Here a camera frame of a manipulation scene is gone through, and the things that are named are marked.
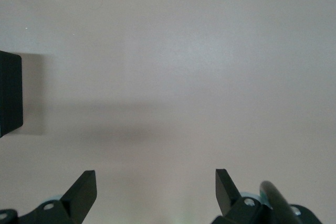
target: metal bolt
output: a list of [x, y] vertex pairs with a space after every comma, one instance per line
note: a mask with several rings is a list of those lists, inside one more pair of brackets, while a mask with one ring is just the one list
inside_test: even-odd
[[44, 207], [43, 207], [43, 210], [49, 210], [51, 208], [54, 207], [54, 204], [53, 203], [49, 203], [49, 204], [46, 204]]
[[301, 212], [300, 212], [299, 208], [297, 208], [297, 207], [291, 207], [291, 208], [292, 208], [295, 215], [301, 215]]
[[0, 214], [0, 220], [4, 220], [6, 219], [8, 216], [8, 214], [4, 213], [4, 214]]
[[256, 204], [254, 203], [254, 200], [249, 199], [249, 198], [245, 199], [245, 200], [244, 200], [244, 203], [245, 203], [247, 206], [250, 206], [250, 207], [253, 207], [253, 206], [256, 205]]

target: gray surface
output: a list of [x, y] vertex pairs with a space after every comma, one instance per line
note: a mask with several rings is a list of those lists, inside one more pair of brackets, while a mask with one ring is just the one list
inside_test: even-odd
[[334, 223], [336, 0], [0, 0], [25, 125], [0, 140], [0, 209], [95, 169], [85, 223], [210, 223], [215, 169]]

